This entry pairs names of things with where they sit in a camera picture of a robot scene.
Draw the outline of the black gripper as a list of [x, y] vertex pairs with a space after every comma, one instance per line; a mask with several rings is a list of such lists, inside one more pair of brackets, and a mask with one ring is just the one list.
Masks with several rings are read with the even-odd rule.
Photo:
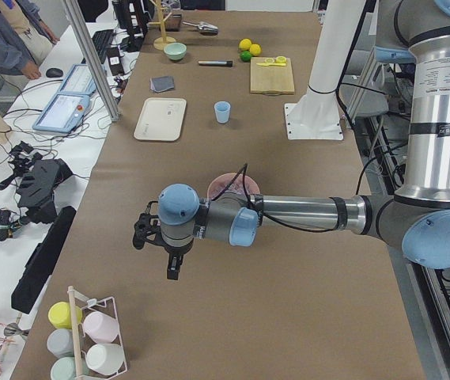
[[134, 224], [134, 235], [132, 244], [136, 249], [143, 249], [145, 243], [161, 246], [168, 255], [167, 279], [178, 280], [180, 269], [183, 264], [183, 255], [188, 253], [193, 246], [193, 239], [182, 246], [175, 246], [173, 243], [167, 243], [162, 237], [161, 222], [158, 215], [151, 215], [150, 209], [156, 200], [149, 201], [146, 209], [139, 215], [138, 221]]

